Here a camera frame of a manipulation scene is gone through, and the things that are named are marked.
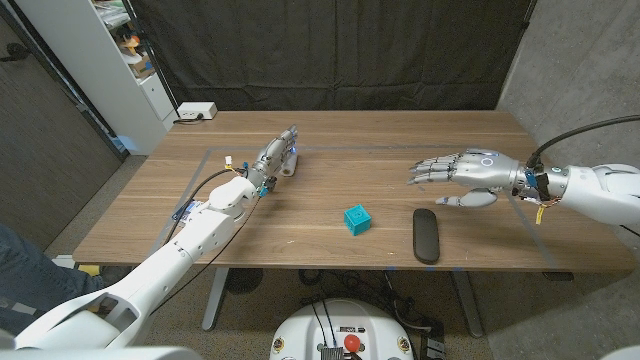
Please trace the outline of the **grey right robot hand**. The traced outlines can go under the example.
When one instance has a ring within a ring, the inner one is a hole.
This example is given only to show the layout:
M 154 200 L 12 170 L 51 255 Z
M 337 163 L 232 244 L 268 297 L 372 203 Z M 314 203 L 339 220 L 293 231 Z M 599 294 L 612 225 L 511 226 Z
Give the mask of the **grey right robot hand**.
M 409 185 L 455 182 L 471 190 L 463 196 L 446 196 L 438 205 L 477 208 L 493 204 L 504 189 L 521 189 L 526 184 L 523 165 L 495 150 L 469 148 L 463 152 L 429 158 L 409 169 Z

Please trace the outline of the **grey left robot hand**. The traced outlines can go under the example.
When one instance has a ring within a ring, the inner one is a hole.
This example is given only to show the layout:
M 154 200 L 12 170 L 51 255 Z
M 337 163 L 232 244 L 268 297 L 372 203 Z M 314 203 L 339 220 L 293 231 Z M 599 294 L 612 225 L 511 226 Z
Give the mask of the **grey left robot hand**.
M 256 186 L 260 196 L 273 191 L 277 175 L 290 177 L 294 174 L 298 159 L 297 136 L 297 126 L 291 125 L 258 153 L 246 178 Z

